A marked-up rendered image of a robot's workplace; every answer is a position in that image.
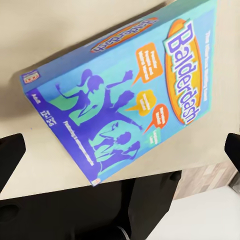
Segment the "board game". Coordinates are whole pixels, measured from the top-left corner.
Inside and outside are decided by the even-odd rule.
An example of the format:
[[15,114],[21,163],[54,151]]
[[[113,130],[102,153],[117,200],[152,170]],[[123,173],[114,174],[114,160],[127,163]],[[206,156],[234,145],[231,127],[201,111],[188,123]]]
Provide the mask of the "board game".
[[212,110],[218,0],[176,0],[21,74],[93,187]]

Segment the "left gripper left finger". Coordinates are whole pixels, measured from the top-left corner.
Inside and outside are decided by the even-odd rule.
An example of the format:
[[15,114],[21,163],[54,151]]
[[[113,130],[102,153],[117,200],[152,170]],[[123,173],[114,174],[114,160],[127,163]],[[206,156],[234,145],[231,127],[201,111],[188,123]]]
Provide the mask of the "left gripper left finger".
[[0,193],[26,152],[21,133],[0,138]]

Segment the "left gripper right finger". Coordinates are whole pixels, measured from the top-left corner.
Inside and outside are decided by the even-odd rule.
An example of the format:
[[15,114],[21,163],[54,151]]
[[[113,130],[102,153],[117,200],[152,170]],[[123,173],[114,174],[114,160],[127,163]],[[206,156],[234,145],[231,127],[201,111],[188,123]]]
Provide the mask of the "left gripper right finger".
[[229,133],[224,150],[240,173],[240,134]]

